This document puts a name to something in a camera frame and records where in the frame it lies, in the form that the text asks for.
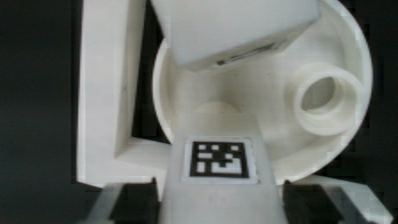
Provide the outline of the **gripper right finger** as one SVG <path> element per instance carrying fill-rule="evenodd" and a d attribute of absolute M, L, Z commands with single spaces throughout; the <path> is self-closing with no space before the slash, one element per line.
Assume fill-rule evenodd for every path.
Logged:
<path fill-rule="evenodd" d="M 288 224 L 395 224 L 364 184 L 311 175 L 281 185 Z"/>

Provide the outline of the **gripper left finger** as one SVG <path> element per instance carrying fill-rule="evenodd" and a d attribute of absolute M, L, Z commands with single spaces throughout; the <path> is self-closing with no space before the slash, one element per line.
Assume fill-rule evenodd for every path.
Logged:
<path fill-rule="evenodd" d="M 110 183 L 77 224 L 158 224 L 158 211 L 157 179 L 144 183 Z"/>

